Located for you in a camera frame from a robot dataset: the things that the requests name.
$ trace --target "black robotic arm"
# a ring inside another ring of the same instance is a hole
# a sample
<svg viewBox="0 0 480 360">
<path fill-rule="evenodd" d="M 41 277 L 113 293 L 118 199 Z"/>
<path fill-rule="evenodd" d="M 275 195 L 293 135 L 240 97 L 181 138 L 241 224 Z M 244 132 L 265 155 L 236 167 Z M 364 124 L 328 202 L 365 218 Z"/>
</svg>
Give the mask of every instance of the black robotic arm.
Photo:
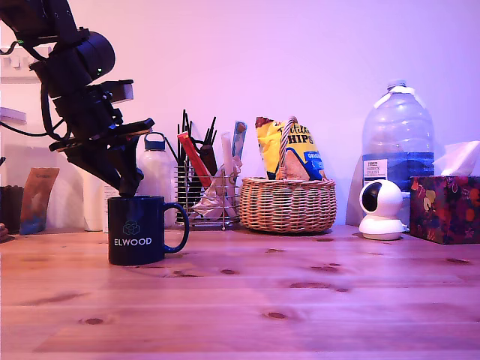
<svg viewBox="0 0 480 360">
<path fill-rule="evenodd" d="M 135 194 L 142 172 L 137 169 L 139 136 L 152 130 L 150 118 L 123 124 L 112 102 L 124 97 L 132 80 L 90 85 L 109 73 L 115 53 L 109 41 L 75 25 L 67 0 L 0 0 L 0 20 L 15 33 L 17 43 L 36 62 L 30 65 L 41 81 L 43 125 L 54 142 L 51 151 L 65 152 L 72 164 L 116 188 L 120 195 Z M 56 43 L 48 58 L 35 51 L 40 44 Z M 55 133 L 49 97 L 67 124 L 67 133 Z"/>
</svg>

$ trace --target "floral tissue box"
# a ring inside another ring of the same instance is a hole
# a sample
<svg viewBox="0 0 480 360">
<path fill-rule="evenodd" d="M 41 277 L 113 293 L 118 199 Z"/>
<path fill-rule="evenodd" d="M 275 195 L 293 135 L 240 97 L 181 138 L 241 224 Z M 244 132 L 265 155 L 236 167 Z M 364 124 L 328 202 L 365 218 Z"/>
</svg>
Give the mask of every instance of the floral tissue box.
<svg viewBox="0 0 480 360">
<path fill-rule="evenodd" d="M 439 244 L 480 243 L 480 177 L 415 176 L 410 235 Z"/>
</svg>

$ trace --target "wicker basket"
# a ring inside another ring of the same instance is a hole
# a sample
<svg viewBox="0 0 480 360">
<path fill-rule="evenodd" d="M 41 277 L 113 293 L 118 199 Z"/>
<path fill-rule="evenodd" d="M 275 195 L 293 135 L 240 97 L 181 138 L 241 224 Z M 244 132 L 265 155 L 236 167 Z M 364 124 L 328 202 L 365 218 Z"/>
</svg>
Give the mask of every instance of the wicker basket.
<svg viewBox="0 0 480 360">
<path fill-rule="evenodd" d="M 296 122 L 291 118 L 283 134 Z M 280 177 L 284 178 L 287 136 L 280 145 Z M 240 218 L 249 229 L 271 233 L 316 233 L 332 227 L 337 214 L 333 180 L 268 180 L 244 178 Z"/>
</svg>

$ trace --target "security camera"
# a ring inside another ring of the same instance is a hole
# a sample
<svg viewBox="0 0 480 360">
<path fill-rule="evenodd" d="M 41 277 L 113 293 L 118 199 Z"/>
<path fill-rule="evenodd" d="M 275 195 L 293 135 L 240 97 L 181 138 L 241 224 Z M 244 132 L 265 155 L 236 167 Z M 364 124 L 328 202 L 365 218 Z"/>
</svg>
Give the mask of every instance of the security camera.
<svg viewBox="0 0 480 360">
<path fill-rule="evenodd" d="M 367 215 L 358 228 L 367 239 L 399 239 L 405 227 L 396 217 L 402 206 L 400 188 L 388 180 L 375 180 L 360 192 L 360 206 Z"/>
</svg>

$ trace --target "snack bag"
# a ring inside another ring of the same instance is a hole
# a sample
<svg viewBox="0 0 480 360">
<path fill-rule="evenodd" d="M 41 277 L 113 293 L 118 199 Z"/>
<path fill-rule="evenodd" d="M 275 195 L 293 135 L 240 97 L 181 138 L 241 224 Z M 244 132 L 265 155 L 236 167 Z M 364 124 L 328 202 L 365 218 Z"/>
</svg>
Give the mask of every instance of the snack bag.
<svg viewBox="0 0 480 360">
<path fill-rule="evenodd" d="M 258 117 L 255 121 L 260 154 L 270 180 L 277 178 L 280 141 L 285 122 Z M 314 138 L 305 126 L 295 123 L 290 128 L 285 154 L 287 179 L 326 179 L 323 162 Z"/>
</svg>

